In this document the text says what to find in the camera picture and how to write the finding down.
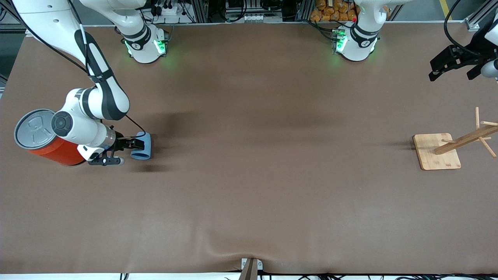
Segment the brown tablecloth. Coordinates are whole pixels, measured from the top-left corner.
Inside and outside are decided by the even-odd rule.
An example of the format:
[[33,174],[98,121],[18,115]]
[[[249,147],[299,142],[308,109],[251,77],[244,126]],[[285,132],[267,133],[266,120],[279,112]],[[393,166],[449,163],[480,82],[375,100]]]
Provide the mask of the brown tablecloth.
[[475,143],[461,169],[422,171],[413,149],[414,134],[472,131],[475,106],[498,119],[494,80],[429,82],[442,24],[386,24],[360,63],[307,25],[178,27],[148,65],[112,28],[89,32],[153,157],[64,167],[19,148],[21,116],[92,85],[25,39],[0,101],[0,273],[229,271],[248,256],[273,273],[498,272],[498,161]]

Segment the wooden base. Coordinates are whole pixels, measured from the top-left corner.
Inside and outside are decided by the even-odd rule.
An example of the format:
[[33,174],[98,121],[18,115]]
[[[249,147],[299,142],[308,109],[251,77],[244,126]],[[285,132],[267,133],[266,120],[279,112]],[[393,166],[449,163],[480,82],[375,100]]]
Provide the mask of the wooden base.
[[417,134],[413,137],[420,167],[423,170],[459,169],[460,159],[457,150],[437,155],[434,149],[446,144],[442,140],[453,140],[449,133]]

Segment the red cylindrical can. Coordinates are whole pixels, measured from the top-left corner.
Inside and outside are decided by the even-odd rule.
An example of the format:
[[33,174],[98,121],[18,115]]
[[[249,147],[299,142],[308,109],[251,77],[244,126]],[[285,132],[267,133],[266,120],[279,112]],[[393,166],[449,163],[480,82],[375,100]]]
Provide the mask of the red cylindrical can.
[[58,137],[52,130],[54,114],[49,109],[38,109],[24,115],[15,126],[15,142],[30,153],[63,165],[82,163],[78,145]]

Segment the blue cup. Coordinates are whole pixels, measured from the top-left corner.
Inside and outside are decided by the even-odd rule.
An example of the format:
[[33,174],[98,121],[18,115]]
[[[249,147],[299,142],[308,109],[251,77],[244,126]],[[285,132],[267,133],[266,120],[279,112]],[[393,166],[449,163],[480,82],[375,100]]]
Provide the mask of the blue cup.
[[150,150],[152,148],[150,134],[146,132],[144,136],[137,137],[136,139],[143,141],[143,150],[133,149],[131,151],[131,157],[134,159],[140,159],[140,160],[149,159],[150,158]]

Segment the silver lid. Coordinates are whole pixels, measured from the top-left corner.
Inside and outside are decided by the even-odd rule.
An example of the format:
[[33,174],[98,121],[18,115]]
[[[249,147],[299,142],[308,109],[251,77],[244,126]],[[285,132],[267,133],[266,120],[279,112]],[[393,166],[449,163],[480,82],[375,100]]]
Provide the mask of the silver lid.
[[56,136],[51,124],[54,114],[50,109],[37,109],[24,115],[15,126],[15,142],[24,149],[40,149],[51,143]]

